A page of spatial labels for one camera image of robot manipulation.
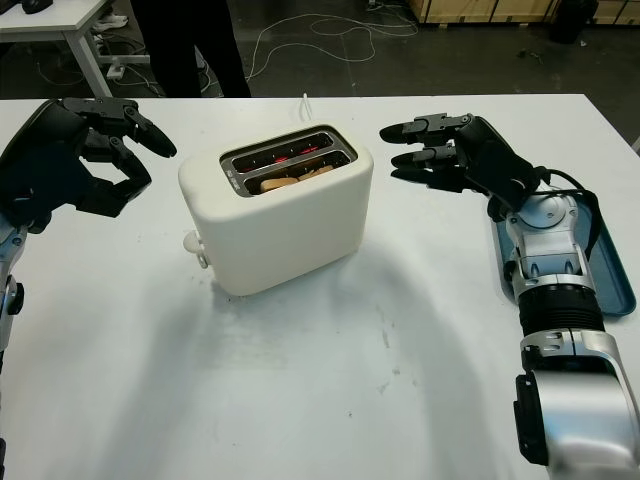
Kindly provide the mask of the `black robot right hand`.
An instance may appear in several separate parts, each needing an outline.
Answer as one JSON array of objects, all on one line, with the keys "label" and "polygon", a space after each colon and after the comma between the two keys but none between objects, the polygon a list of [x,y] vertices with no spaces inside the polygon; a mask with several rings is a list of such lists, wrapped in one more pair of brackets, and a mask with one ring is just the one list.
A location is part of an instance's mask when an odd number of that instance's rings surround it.
[{"label": "black robot right hand", "polygon": [[479,192],[508,211],[518,211],[536,192],[540,178],[481,116],[446,113],[419,116],[380,130],[389,144],[420,144],[391,159],[391,176],[431,189]]}]

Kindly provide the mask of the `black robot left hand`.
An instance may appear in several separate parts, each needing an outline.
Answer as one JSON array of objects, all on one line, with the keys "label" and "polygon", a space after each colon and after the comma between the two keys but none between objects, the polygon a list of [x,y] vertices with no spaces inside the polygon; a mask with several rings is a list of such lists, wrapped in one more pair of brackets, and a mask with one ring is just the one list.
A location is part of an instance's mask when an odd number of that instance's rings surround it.
[{"label": "black robot left hand", "polygon": [[1,154],[1,215],[31,233],[43,232],[63,205],[117,217],[151,184],[126,137],[164,158],[177,153],[134,100],[45,101]]}]

